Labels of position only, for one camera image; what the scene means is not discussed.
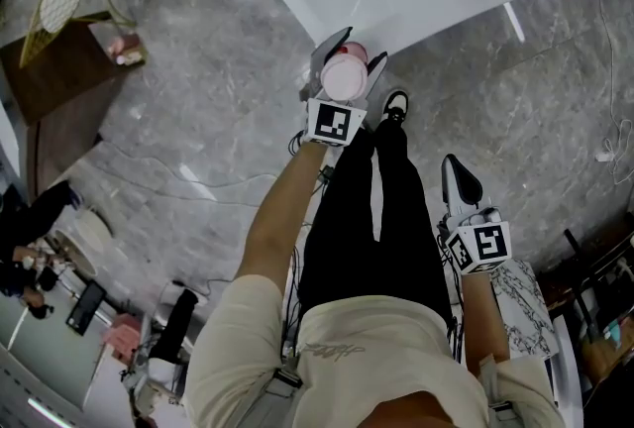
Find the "person's black trousers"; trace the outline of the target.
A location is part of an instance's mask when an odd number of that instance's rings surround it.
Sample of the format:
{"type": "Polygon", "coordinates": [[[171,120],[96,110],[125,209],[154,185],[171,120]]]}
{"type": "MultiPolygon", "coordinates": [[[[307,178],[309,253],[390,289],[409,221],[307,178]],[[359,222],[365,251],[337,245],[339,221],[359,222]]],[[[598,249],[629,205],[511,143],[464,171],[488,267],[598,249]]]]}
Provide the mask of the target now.
{"type": "Polygon", "coordinates": [[[452,323],[448,286],[419,173],[402,126],[384,120],[343,149],[304,248],[302,312],[382,295],[452,323]]]}

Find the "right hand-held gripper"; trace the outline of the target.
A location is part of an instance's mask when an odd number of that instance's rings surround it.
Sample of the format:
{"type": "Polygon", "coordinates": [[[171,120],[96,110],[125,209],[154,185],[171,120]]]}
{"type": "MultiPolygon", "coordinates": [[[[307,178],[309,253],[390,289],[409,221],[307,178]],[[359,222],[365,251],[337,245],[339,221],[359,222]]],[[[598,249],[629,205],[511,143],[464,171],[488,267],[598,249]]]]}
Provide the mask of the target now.
{"type": "Polygon", "coordinates": [[[442,247],[461,274],[491,272],[512,257],[509,223],[494,206],[460,214],[462,204],[478,206],[480,181],[453,155],[441,165],[443,200],[449,215],[438,224],[442,247]]]}

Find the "person's cream shirt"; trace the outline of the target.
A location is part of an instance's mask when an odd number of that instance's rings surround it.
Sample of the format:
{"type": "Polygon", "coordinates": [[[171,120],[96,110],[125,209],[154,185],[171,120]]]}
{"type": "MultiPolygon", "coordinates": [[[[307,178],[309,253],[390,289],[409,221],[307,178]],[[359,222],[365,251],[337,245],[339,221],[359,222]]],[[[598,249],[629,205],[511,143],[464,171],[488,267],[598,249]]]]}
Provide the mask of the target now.
{"type": "MultiPolygon", "coordinates": [[[[278,287],[260,275],[232,282],[199,334],[185,406],[194,428],[236,425],[257,387],[281,368],[278,287]]],[[[458,428],[489,428],[490,394],[451,355],[443,319],[389,296],[325,303],[303,317],[301,388],[269,428],[358,428],[381,403],[432,394],[458,428]]]]}

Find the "white marble side table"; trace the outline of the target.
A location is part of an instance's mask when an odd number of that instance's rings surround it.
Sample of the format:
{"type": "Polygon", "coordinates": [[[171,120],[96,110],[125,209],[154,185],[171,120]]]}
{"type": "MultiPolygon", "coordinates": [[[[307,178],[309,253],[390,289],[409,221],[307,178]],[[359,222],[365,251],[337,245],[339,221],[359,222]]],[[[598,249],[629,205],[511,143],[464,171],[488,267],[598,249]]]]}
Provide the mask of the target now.
{"type": "Polygon", "coordinates": [[[491,275],[510,356],[550,359],[559,352],[555,329],[530,264],[511,259],[491,275]]]}

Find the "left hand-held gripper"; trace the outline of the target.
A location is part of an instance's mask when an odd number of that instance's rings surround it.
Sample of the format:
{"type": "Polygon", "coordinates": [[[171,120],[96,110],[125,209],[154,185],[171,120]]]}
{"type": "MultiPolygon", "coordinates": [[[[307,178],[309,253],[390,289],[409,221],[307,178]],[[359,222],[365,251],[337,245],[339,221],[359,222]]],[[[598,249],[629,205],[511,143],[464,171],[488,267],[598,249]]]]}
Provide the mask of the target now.
{"type": "MultiPolygon", "coordinates": [[[[330,99],[321,86],[321,72],[326,62],[348,40],[353,30],[346,27],[323,41],[313,51],[310,73],[300,101],[305,103],[304,138],[306,141],[342,147],[352,142],[368,112],[364,94],[353,101],[330,99]]],[[[366,98],[385,70],[388,53],[382,52],[372,58],[368,65],[366,98]]]]}

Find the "black tablet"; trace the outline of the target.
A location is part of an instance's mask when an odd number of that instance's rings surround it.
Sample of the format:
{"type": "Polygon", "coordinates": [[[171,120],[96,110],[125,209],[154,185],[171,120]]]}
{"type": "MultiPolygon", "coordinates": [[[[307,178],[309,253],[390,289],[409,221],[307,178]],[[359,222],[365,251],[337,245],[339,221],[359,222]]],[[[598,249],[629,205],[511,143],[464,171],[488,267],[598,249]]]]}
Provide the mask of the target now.
{"type": "Polygon", "coordinates": [[[66,318],[66,325],[77,335],[83,336],[105,297],[105,289],[91,279],[66,318]]]}

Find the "white and black sneaker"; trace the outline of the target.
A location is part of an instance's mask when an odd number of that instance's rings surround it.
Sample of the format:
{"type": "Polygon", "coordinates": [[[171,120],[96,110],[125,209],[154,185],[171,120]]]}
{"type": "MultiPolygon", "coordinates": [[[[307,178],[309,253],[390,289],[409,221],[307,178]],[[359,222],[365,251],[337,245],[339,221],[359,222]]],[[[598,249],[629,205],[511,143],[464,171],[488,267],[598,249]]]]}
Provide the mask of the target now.
{"type": "Polygon", "coordinates": [[[408,108],[408,94],[403,89],[394,89],[389,93],[383,104],[381,121],[390,121],[401,125],[407,117],[408,108]]]}

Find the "person's right forearm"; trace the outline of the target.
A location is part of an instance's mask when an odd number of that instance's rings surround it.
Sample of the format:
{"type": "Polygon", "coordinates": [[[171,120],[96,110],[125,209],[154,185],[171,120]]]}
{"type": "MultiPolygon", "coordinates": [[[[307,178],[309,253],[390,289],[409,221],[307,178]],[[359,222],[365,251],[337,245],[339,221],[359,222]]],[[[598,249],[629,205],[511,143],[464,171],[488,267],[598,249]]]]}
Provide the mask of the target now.
{"type": "Polygon", "coordinates": [[[497,363],[510,359],[508,337],[488,273],[464,275],[464,324],[468,370],[479,375],[482,360],[492,356],[497,363]]]}

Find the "person's left forearm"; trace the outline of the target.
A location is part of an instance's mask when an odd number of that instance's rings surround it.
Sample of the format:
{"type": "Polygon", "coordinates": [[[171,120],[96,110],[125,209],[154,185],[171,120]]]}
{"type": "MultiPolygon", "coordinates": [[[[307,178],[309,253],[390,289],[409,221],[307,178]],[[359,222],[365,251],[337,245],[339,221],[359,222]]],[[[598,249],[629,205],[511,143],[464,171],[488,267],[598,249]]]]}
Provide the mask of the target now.
{"type": "Polygon", "coordinates": [[[285,294],[291,255],[327,150],[302,144],[273,183],[248,232],[236,278],[261,276],[285,294]]]}

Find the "dark wooden vanity cabinet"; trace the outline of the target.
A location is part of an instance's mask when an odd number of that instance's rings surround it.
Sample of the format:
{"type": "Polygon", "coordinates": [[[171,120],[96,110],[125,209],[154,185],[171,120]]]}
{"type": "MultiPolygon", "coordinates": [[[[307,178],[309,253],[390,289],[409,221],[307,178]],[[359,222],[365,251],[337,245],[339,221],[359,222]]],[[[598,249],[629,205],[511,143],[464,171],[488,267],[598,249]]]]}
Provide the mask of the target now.
{"type": "Polygon", "coordinates": [[[0,48],[0,164],[28,203],[98,144],[125,78],[145,64],[117,64],[91,24],[68,24],[23,67],[24,38],[0,48]]]}

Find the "pink cloth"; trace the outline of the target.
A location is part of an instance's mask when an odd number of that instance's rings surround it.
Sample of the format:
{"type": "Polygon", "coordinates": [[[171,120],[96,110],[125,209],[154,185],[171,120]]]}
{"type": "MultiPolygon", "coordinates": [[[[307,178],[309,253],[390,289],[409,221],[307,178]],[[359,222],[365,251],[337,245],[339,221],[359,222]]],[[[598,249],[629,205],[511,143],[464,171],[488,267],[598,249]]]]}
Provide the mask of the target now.
{"type": "Polygon", "coordinates": [[[128,364],[141,340],[141,322],[131,314],[120,314],[103,336],[103,342],[113,348],[113,357],[128,364]]]}

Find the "pink toiletries tray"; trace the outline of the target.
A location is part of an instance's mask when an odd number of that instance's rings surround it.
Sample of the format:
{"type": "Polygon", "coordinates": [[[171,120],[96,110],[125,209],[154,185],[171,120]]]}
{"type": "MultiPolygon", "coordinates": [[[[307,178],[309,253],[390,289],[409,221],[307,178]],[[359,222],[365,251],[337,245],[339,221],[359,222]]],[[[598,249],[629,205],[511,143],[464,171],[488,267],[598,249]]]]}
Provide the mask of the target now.
{"type": "Polygon", "coordinates": [[[110,42],[107,54],[119,66],[131,66],[146,61],[147,53],[137,34],[126,34],[110,42]]]}

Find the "black metal rack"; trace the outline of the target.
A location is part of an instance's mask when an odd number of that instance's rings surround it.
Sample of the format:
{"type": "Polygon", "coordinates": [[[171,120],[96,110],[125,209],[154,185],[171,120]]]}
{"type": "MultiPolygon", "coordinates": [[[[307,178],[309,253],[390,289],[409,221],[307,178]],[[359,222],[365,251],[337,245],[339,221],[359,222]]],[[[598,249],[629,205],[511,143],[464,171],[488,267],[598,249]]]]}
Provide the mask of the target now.
{"type": "Polygon", "coordinates": [[[591,397],[634,361],[634,212],[588,239],[566,229],[563,260],[537,276],[548,313],[562,317],[591,397]]]}

